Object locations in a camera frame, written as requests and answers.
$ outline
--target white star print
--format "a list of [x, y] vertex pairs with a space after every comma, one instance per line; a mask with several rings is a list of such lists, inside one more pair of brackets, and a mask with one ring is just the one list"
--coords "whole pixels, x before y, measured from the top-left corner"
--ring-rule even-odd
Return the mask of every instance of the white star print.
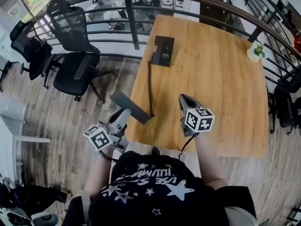
[[138, 166], [139, 166], [138, 170], [140, 170], [140, 169], [145, 169], [148, 166], [148, 164], [142, 163], [142, 164], [138, 164]]
[[115, 201], [121, 199], [124, 203], [127, 203], [127, 199], [133, 199], [128, 195], [128, 192], [122, 194], [121, 192], [116, 192], [118, 196], [116, 196]]
[[155, 192], [151, 189], [146, 189], [146, 193], [145, 194], [148, 194], [149, 196], [151, 196], [152, 194], [154, 194]]
[[111, 196], [112, 192], [114, 192], [116, 190], [121, 190], [120, 188], [118, 188], [118, 185], [117, 186], [109, 185], [109, 188], [107, 190], [102, 191], [102, 193], [108, 192], [109, 196]]
[[154, 213], [155, 215], [159, 215], [160, 213], [160, 209], [153, 209], [152, 213]]
[[186, 180], [182, 180], [177, 186], [166, 183], [165, 185], [171, 190], [168, 196], [176, 195], [181, 201], [184, 201], [185, 194], [194, 192], [194, 189], [186, 188], [185, 184]]

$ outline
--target office chair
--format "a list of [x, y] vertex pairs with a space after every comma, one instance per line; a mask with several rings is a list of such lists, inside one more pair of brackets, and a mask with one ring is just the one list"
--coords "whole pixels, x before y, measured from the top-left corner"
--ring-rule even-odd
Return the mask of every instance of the office chair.
[[38, 36], [31, 38], [30, 35], [36, 35], [34, 22], [25, 24], [19, 21], [10, 33], [11, 48], [21, 54], [24, 59], [30, 63], [29, 69], [21, 65], [20, 73], [23, 71], [29, 73], [29, 78], [34, 80], [39, 75], [45, 76], [44, 87], [46, 85], [48, 74], [52, 66], [60, 67], [60, 63], [54, 61], [54, 55], [51, 55], [52, 47], [45, 39], [41, 40]]
[[269, 104], [270, 112], [273, 116], [273, 128], [271, 134], [275, 131], [275, 116], [279, 118], [280, 126], [285, 128], [291, 126], [291, 134], [293, 126], [296, 128], [301, 125], [301, 115], [298, 110], [301, 109], [301, 97], [297, 98], [293, 103], [290, 93], [296, 93], [301, 87], [301, 70], [299, 70], [293, 78], [285, 83], [282, 82], [275, 87], [274, 96], [270, 97], [272, 104]]
[[110, 73], [115, 76], [117, 74], [113, 70], [101, 72], [96, 69], [100, 60], [100, 51], [89, 43], [85, 11], [81, 7], [71, 7], [66, 0], [52, 0], [47, 8], [47, 14], [52, 23], [51, 32], [63, 48], [76, 52], [66, 54], [55, 77], [54, 87], [63, 93], [75, 96], [75, 101], [80, 101], [90, 85], [100, 103], [105, 103], [92, 80]]

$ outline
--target chair armrest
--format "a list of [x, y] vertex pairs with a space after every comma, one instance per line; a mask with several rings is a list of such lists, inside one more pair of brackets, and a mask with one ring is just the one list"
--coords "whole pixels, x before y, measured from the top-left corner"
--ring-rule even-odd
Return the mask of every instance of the chair armrest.
[[89, 67], [91, 59], [92, 57], [89, 54], [84, 56], [83, 60], [80, 62], [79, 68], [77, 69], [73, 77], [75, 80], [79, 80], [84, 75], [85, 71]]
[[55, 57], [55, 54], [52, 54], [52, 55], [48, 58], [47, 62], [46, 62], [45, 65], [44, 65], [43, 73], [47, 73], [47, 72], [48, 72], [49, 67], [50, 67], [50, 65], [51, 65], [51, 62], [52, 62], [52, 60], [54, 59], [54, 57]]

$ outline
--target wooden table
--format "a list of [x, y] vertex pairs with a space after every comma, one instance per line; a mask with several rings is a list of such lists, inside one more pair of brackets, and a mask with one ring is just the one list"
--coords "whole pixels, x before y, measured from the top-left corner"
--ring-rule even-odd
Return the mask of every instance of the wooden table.
[[[268, 138], [268, 101], [261, 62], [246, 55], [251, 43], [223, 30], [158, 15], [131, 99], [149, 112], [147, 61], [156, 35], [174, 37], [171, 66], [152, 65], [153, 111], [145, 125], [130, 118], [129, 140], [181, 150], [188, 137], [180, 126], [178, 96], [190, 95], [215, 114], [209, 139], [219, 156], [263, 157]], [[194, 141], [186, 147], [194, 152]]]

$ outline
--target person's right arm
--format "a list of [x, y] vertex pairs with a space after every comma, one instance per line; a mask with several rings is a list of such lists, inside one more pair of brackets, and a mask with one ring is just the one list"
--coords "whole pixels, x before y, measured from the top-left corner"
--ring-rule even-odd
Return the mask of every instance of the person's right arm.
[[227, 186], [219, 159], [210, 145], [206, 133], [200, 133], [196, 136], [195, 143], [204, 184], [215, 190]]

